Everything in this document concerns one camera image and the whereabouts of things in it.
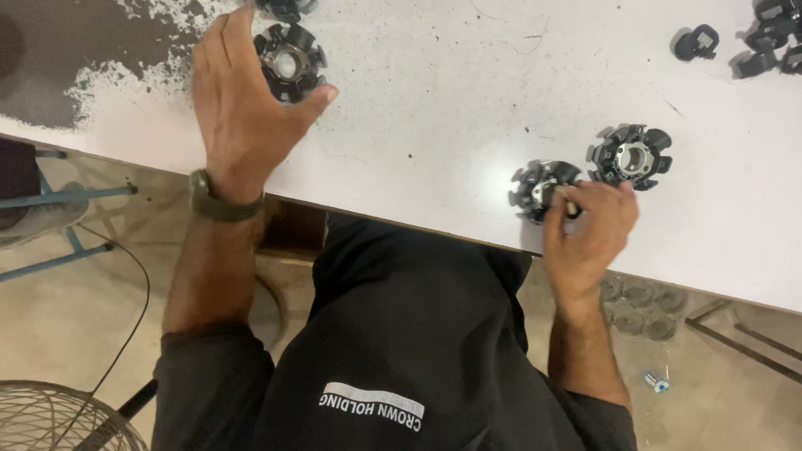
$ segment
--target fan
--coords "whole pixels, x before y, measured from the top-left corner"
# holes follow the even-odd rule
[[[0,381],[0,449],[147,451],[148,447],[123,414],[88,392],[35,380],[4,380]]]

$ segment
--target black shirt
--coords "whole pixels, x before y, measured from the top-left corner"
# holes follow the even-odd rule
[[[244,324],[167,334],[153,449],[635,449],[619,405],[526,358],[531,258],[334,215],[274,367]]]

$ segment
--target watch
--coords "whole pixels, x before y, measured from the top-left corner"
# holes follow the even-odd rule
[[[239,222],[259,214],[262,194],[253,204],[238,205],[214,197],[209,186],[209,175],[198,169],[189,176],[189,208],[193,213],[222,222]]]

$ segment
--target white table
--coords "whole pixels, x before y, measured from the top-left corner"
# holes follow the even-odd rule
[[[674,165],[639,195],[612,269],[802,311],[802,77],[731,79],[750,2],[473,2],[321,0],[302,25],[342,94],[266,190],[539,252],[539,228],[508,202],[516,170],[593,169],[602,129],[648,124],[673,138]],[[719,56],[678,61],[670,41],[701,23],[719,32]],[[78,131],[0,118],[0,132],[189,173],[204,156],[188,93],[169,83],[147,95],[153,77],[96,80]]]

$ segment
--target black cable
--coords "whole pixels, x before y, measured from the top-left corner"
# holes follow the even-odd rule
[[[80,227],[81,229],[86,230],[90,234],[93,234],[93,235],[95,235],[97,237],[100,237],[100,238],[106,240],[107,242],[110,242],[110,243],[114,244],[114,246],[119,247],[120,249],[124,250],[126,254],[130,255],[131,258],[134,259],[136,264],[140,266],[140,268],[142,269],[142,273],[145,274],[145,283],[147,285],[147,290],[146,290],[147,294],[145,295],[145,305],[144,305],[144,307],[142,309],[142,313],[140,314],[140,318],[136,320],[136,324],[134,325],[134,329],[131,331],[131,334],[128,336],[128,339],[125,340],[125,343],[123,343],[123,346],[119,349],[119,352],[117,352],[117,355],[114,357],[114,360],[111,362],[111,365],[109,365],[108,370],[106,370],[106,373],[103,374],[103,377],[100,378],[100,382],[98,382],[98,384],[95,386],[95,389],[93,389],[91,392],[89,392],[89,397],[87,398],[86,401],[83,402],[83,405],[78,410],[78,413],[75,415],[75,418],[73,418],[72,421],[70,422],[70,424],[67,426],[67,428],[64,429],[64,432],[61,434],[61,436],[59,436],[59,439],[55,442],[53,447],[58,445],[61,442],[61,440],[67,435],[67,432],[69,432],[70,429],[72,429],[72,426],[81,417],[81,414],[83,413],[83,410],[87,407],[89,402],[95,397],[95,393],[97,393],[97,391],[100,389],[100,386],[103,385],[103,382],[106,381],[106,378],[108,377],[109,373],[111,373],[111,370],[114,369],[114,366],[117,364],[117,360],[119,360],[119,357],[123,354],[123,351],[125,351],[125,348],[131,342],[131,339],[134,338],[134,334],[136,333],[136,330],[139,329],[140,324],[142,323],[142,318],[144,318],[144,316],[145,316],[145,312],[148,311],[148,304],[150,304],[150,277],[148,277],[148,271],[145,270],[145,267],[142,264],[142,262],[140,262],[140,260],[134,254],[132,254],[130,250],[126,249],[124,246],[122,246],[118,242],[112,240],[111,238],[106,238],[103,235],[95,232],[94,230],[88,229],[85,225],[82,225],[82,224],[75,224],[75,225]]]

